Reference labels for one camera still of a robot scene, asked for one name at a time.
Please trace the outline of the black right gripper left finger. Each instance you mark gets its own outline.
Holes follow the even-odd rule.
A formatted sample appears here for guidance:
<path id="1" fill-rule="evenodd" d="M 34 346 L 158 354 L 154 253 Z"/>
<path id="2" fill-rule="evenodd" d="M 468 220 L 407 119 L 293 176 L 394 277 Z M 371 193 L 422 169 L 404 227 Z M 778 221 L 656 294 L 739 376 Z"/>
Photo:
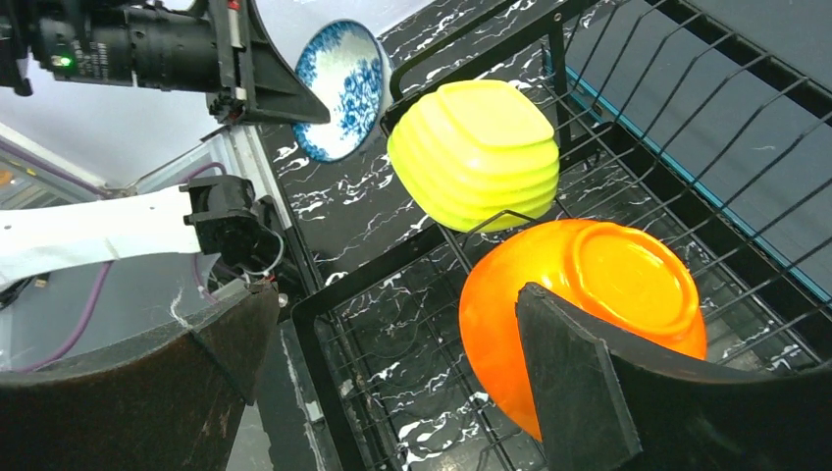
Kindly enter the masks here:
<path id="1" fill-rule="evenodd" d="M 1 376 L 5 470 L 223 470 L 280 314 L 260 283 L 182 321 Z"/>

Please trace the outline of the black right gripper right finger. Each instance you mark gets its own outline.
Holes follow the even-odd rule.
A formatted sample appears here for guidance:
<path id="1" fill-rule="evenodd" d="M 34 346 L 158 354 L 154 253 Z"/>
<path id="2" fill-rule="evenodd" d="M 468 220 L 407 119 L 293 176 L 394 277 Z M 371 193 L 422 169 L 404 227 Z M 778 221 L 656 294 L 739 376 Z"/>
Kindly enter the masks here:
<path id="1" fill-rule="evenodd" d="M 675 352 L 537 284 L 516 303 L 554 470 L 827 470 L 831 373 L 775 377 Z"/>

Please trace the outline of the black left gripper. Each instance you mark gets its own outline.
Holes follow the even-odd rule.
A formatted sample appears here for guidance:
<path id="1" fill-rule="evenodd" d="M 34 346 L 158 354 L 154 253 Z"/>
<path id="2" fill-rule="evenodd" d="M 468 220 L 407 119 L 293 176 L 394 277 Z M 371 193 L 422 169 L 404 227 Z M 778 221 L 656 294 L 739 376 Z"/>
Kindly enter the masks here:
<path id="1" fill-rule="evenodd" d="M 26 46 L 57 81 L 203 93 L 226 125 L 331 114 L 272 43 L 254 1 L 28 1 Z"/>

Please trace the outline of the blue patterned bowl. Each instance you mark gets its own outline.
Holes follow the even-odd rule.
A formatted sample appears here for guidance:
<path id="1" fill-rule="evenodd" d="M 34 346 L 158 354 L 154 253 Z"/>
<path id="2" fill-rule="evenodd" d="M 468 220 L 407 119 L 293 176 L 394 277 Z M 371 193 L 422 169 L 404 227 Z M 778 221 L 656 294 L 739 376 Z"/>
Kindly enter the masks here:
<path id="1" fill-rule="evenodd" d="M 292 126 L 299 148 L 319 163 L 357 153 L 392 104 L 390 56 L 374 33 L 354 20 L 323 26 L 302 50 L 295 72 L 330 113 L 325 124 Z"/>

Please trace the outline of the orange white bowl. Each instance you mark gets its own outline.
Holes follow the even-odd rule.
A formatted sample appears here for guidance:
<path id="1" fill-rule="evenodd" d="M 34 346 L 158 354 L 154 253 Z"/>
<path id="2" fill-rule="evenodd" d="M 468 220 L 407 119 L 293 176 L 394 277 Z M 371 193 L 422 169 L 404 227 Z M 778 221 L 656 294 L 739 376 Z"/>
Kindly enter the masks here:
<path id="1" fill-rule="evenodd" d="M 458 324 L 479 383 L 535 440 L 542 434 L 515 314 L 527 283 L 641 338 L 706 358 L 697 286 L 687 266 L 657 238 L 588 219 L 541 223 L 513 235 L 467 276 Z"/>

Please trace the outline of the green white bowl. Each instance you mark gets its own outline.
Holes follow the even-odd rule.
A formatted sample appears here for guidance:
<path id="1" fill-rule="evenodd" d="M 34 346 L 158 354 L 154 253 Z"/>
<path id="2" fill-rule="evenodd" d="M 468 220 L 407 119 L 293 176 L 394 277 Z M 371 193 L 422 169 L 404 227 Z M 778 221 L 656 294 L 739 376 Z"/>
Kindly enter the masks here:
<path id="1" fill-rule="evenodd" d="M 459 232 L 495 232 L 538 218 L 559 179 L 555 129 L 513 84 L 445 84 L 393 127 L 390 163 L 415 203 Z"/>

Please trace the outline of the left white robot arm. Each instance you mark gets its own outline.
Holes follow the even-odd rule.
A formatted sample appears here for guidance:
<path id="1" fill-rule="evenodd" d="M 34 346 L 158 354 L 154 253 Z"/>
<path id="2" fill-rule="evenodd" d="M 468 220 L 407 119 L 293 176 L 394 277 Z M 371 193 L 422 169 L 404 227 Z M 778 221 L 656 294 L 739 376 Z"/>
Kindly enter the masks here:
<path id="1" fill-rule="evenodd" d="M 324 103 L 271 40 L 253 1 L 5 1 L 1 83 L 32 88 L 28 60 L 61 81 L 198 92 L 225 126 L 323 124 Z M 237 176 L 197 178 L 136 196 L 1 214 L 1 280 L 164 253 L 218 254 L 268 276 L 285 251 L 277 210 Z"/>

